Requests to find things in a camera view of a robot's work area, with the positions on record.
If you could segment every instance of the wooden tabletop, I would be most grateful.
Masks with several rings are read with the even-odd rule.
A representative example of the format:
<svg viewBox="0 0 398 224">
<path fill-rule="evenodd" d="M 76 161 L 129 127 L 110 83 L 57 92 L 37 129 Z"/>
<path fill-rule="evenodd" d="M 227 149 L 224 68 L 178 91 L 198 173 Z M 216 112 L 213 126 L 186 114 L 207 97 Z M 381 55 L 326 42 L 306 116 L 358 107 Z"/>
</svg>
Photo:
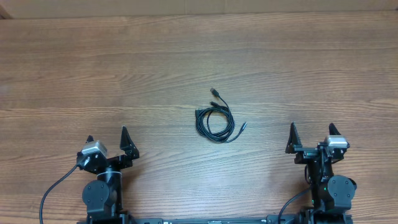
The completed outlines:
<svg viewBox="0 0 398 224">
<path fill-rule="evenodd" d="M 211 87 L 231 107 L 233 136 L 248 122 L 235 142 L 195 129 L 195 109 L 218 101 Z M 334 122 L 351 144 L 333 168 L 358 184 L 355 223 L 395 223 L 397 117 L 397 12 L 3 20 L 0 223 L 38 223 L 87 136 L 119 155 L 122 125 L 141 153 L 123 170 L 135 217 L 278 213 L 307 187 L 284 152 L 292 121 L 308 147 Z M 84 220 L 94 179 L 77 170 L 54 188 L 45 223 Z"/>
</svg>

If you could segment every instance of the wooden table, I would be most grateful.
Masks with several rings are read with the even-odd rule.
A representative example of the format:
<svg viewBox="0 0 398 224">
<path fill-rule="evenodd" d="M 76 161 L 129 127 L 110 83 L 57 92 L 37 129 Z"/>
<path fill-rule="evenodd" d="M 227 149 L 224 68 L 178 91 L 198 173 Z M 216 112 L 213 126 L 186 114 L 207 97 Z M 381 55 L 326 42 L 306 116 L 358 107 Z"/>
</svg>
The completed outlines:
<svg viewBox="0 0 398 224">
<path fill-rule="evenodd" d="M 242 135 L 215 144 L 195 109 L 229 103 Z M 38 223 L 44 192 L 92 134 L 141 158 L 123 170 L 135 217 L 263 217 L 306 188 L 285 154 L 334 122 L 351 144 L 336 174 L 358 183 L 356 223 L 398 222 L 398 13 L 277 13 L 0 21 L 0 223 Z M 211 119 L 221 129 L 224 119 Z M 45 223 L 84 220 L 75 171 L 47 197 Z M 286 212 L 308 205 L 310 196 Z"/>
</svg>

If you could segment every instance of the wall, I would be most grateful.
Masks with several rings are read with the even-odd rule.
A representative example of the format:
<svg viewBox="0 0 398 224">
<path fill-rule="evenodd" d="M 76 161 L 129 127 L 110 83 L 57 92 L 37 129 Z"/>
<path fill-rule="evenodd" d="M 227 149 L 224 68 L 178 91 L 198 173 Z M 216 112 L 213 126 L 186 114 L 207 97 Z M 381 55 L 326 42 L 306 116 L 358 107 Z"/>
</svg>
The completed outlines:
<svg viewBox="0 0 398 224">
<path fill-rule="evenodd" d="M 5 18 L 394 10 L 398 0 L 0 0 Z"/>
</svg>

